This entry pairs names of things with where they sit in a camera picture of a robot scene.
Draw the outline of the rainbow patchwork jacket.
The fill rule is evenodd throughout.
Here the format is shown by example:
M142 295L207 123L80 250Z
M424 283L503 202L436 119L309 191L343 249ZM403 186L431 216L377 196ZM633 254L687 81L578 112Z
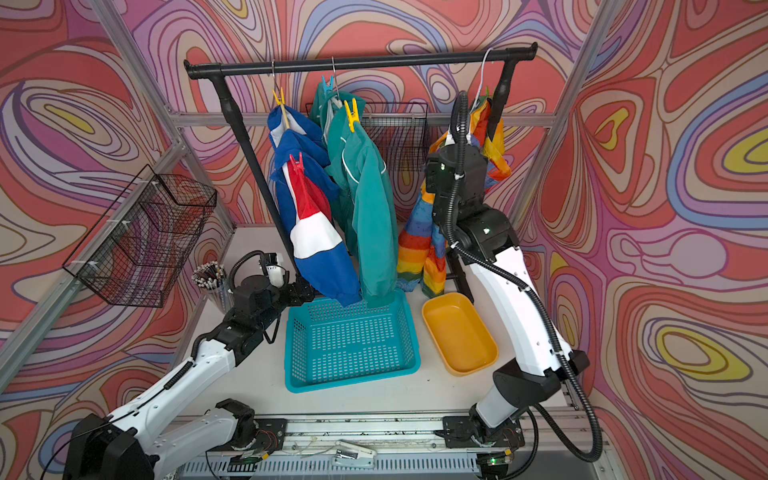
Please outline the rainbow patchwork jacket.
M511 175L511 168L504 159L502 138L504 124L497 125L494 139L486 144L492 100L483 95L470 108L471 143L489 156L484 189L492 187ZM446 241L432 218L435 195L421 185L420 198L398 237L397 286L405 292L419 287L429 298L445 291Z

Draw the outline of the white wire hanger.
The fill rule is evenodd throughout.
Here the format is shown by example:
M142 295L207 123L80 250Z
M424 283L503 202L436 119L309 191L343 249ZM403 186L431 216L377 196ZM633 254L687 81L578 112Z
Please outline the white wire hanger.
M477 86L477 90L476 90L476 93L475 93L474 100L473 100L473 102L472 102L472 104L470 106L470 112L474 111L477 108L477 106L479 105L479 100L480 100L481 92L482 92L482 89L483 89L483 86L484 86L484 83L485 83L485 65L486 65L488 56L490 55L490 53L492 51L493 51L493 47L489 47L485 51L485 53L483 55L483 58L481 60L481 66L480 66L479 71L478 71L479 74L480 74L480 80L478 82L478 86Z

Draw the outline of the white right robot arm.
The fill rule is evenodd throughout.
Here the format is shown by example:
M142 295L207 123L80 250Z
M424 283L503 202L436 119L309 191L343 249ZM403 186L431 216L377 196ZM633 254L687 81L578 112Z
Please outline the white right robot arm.
M426 191L433 218L456 254L480 280L511 339L515 356L493 373L488 393L474 404L461 427L445 425L448 446L491 448L526 413L538 412L578 459L597 461L603 436L597 415L578 383L589 365L558 332L527 275L519 240L507 216L484 202L487 159L471 145L448 145L428 156ZM592 446L584 451L568 438L543 406L569 383L589 423Z

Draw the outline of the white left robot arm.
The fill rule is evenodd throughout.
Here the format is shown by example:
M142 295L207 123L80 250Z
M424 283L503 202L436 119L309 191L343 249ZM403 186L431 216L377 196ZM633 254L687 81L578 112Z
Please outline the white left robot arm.
M66 479L163 479L212 449L253 450L260 427L254 410L228 398L201 419L170 423L201 393L239 366L261 343L273 343L282 312L316 296L304 279L275 286L265 275L234 289L234 306L200 335L184 363L104 417L90 414L72 432Z

